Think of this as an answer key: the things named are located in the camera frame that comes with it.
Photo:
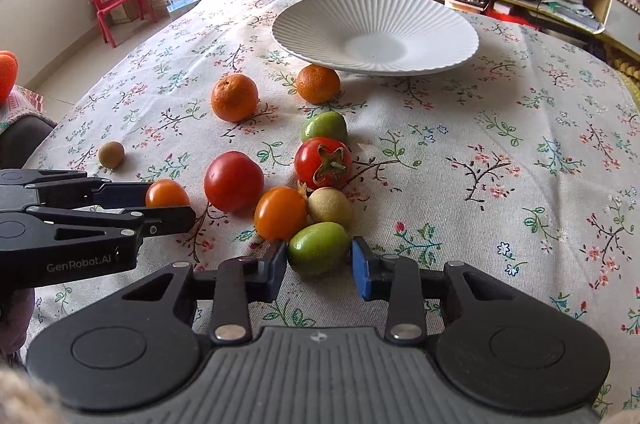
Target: kiwi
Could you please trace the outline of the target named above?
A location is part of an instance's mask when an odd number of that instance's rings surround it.
[[[98,161],[105,168],[116,169],[124,160],[124,146],[118,141],[104,143],[98,150]]]

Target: green tomato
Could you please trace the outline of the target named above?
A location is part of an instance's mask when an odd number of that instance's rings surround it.
[[[302,142],[314,137],[328,137],[347,144],[347,123],[338,112],[323,112],[308,119],[300,131]]]
[[[319,276],[344,263],[350,245],[344,227],[335,222],[320,222],[305,227],[289,241],[287,258],[300,276]]]

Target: orange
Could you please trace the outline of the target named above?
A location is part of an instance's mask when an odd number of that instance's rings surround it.
[[[211,91],[211,108],[223,121],[239,123],[251,117],[258,106],[258,87],[244,74],[220,78]]]
[[[321,105],[340,93],[340,78],[335,70],[307,65],[296,78],[296,89],[306,102]]]
[[[4,103],[14,88],[18,62],[13,54],[0,54],[0,103]]]

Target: orange plush toy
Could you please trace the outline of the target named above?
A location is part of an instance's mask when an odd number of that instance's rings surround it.
[[[0,104],[4,103],[18,77],[18,59],[7,50],[0,50]]]

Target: tangerine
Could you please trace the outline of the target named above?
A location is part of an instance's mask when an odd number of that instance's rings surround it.
[[[220,78],[211,91],[211,108],[223,121],[239,123],[251,117],[258,106],[258,87],[244,74]]]
[[[340,78],[333,69],[307,65],[296,78],[296,89],[306,102],[321,105],[340,93]]]

